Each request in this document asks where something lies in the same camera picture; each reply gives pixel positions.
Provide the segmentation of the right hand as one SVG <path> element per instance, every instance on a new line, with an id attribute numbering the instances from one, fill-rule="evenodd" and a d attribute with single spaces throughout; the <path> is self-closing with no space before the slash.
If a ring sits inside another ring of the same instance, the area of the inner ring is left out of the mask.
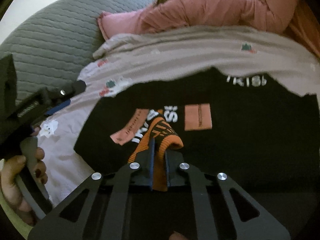
<path id="1" fill-rule="evenodd" d="M 188 240 L 185 236 L 178 232 L 174 232 L 170 237 L 169 240 Z"/>

